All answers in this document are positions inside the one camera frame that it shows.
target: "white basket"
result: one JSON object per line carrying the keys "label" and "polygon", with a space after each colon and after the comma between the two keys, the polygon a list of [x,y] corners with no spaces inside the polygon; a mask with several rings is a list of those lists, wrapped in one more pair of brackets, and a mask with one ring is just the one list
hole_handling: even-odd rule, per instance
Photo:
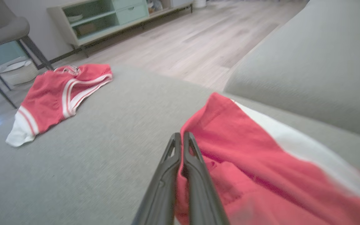
{"label": "white basket", "polygon": [[1,66],[0,74],[7,83],[17,85],[36,78],[38,70],[33,61],[26,60]]}

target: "gray couch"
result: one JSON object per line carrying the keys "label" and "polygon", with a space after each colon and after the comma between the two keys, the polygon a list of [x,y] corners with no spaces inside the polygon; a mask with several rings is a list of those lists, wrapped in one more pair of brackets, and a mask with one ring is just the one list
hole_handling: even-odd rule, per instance
{"label": "gray couch", "polygon": [[360,134],[360,0],[311,0],[225,91]]}
{"label": "gray couch", "polygon": [[[0,126],[0,224],[131,224],[168,138],[213,91],[135,68],[112,70],[112,83],[34,142],[9,147],[4,141],[13,119]],[[224,95],[302,131],[360,169],[359,134]]]}

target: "red fabric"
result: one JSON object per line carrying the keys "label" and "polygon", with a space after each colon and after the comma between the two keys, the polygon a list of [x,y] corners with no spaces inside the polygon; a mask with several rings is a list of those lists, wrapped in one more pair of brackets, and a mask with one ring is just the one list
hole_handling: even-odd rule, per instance
{"label": "red fabric", "polygon": [[[65,89],[68,82],[93,81],[106,74],[111,74],[111,76],[97,83],[76,83],[71,91]],[[49,70],[36,77],[22,106],[34,117],[39,133],[44,133],[49,127],[66,119],[63,114],[64,94],[68,95],[69,100],[72,100],[81,91],[111,79],[112,72],[107,64],[86,64],[77,68],[66,66],[57,68],[55,71]]]}
{"label": "red fabric", "polygon": [[[232,100],[212,94],[185,131],[194,134],[232,225],[360,225],[360,198],[344,195],[317,166],[284,152]],[[186,225],[181,169],[175,213]]]}

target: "laundry basket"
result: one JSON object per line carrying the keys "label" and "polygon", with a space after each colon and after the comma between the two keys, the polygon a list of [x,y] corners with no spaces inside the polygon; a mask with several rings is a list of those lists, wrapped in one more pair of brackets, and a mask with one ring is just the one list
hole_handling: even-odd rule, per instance
{"label": "laundry basket", "polygon": [[193,7],[196,8],[206,7],[206,0],[194,0]]}
{"label": "laundry basket", "polygon": [[0,67],[1,77],[11,85],[29,82],[36,78],[38,70],[33,61],[25,60]]}

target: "mint green cabinet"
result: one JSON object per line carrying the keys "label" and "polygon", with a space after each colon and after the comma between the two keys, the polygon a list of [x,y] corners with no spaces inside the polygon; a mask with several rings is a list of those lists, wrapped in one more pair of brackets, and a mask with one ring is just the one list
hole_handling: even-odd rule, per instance
{"label": "mint green cabinet", "polygon": [[113,0],[113,5],[115,6],[116,10],[121,10],[123,8],[134,6],[143,2],[146,2],[146,0]]}
{"label": "mint green cabinet", "polygon": [[145,4],[130,6],[116,13],[119,24],[123,25],[137,19],[148,16],[148,9]]}
{"label": "mint green cabinet", "polygon": [[[193,0],[161,0],[163,10],[149,14],[146,0],[76,0],[47,12],[63,39],[74,47],[96,41],[135,24],[190,6]],[[69,21],[68,17],[81,17]]]}

